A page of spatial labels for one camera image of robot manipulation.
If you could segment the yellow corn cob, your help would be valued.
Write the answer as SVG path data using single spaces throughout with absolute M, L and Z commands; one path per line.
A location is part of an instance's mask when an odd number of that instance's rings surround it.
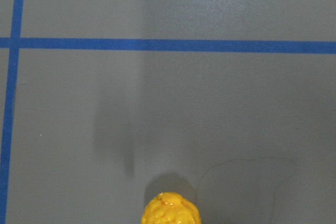
M 178 193 L 162 192 L 145 207 L 140 223 L 201 224 L 198 208 Z

